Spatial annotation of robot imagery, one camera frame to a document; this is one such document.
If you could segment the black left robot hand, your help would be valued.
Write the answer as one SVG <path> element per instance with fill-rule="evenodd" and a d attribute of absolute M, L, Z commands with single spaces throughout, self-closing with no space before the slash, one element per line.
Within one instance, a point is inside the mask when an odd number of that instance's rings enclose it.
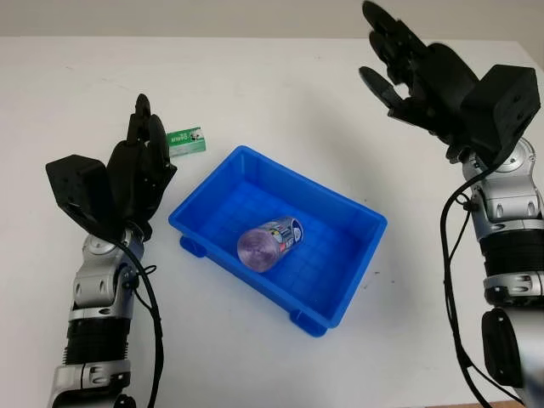
<path fill-rule="evenodd" d="M 170 162 L 167 134 L 141 93 L 129 118 L 127 137 L 111 153 L 106 166 L 116 210 L 123 224 L 138 230 L 142 241 L 152 235 L 150 219 L 177 168 Z"/>

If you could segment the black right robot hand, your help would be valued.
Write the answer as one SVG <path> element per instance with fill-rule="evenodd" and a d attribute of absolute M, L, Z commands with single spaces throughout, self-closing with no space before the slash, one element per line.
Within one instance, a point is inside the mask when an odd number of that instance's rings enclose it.
<path fill-rule="evenodd" d="M 362 3 L 371 25 L 370 44 L 387 77 L 362 66 L 365 85 L 388 108 L 388 116 L 429 131 L 449 146 L 468 143 L 461 105 L 478 77 L 448 46 L 426 45 L 401 20 L 372 1 Z"/>

